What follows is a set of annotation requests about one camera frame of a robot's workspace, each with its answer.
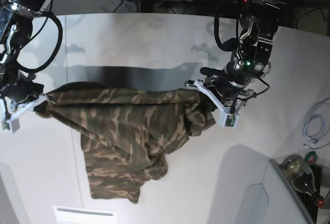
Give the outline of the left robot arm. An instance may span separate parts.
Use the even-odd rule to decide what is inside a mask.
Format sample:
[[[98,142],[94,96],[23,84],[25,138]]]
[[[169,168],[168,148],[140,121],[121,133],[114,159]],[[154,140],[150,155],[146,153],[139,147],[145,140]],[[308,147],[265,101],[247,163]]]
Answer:
[[[218,48],[231,53],[222,70],[204,67],[204,86],[215,94],[224,106],[259,96],[246,88],[263,77],[271,68],[273,38],[279,27],[281,9],[288,0],[216,0],[214,38]],[[236,36],[225,42],[220,39],[220,13],[233,8],[236,14]]]

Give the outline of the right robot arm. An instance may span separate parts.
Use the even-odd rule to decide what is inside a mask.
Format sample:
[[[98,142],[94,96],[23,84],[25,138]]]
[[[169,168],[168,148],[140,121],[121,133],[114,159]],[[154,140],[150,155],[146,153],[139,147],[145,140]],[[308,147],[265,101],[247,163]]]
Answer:
[[[47,68],[57,56],[63,29],[59,19],[51,11],[53,0],[6,0],[1,4],[1,99],[9,98],[14,109],[37,100],[44,86],[34,83],[36,73]],[[57,42],[50,57],[37,68],[26,68],[18,63],[21,50],[30,43],[33,19],[44,17],[52,20],[57,29]]]

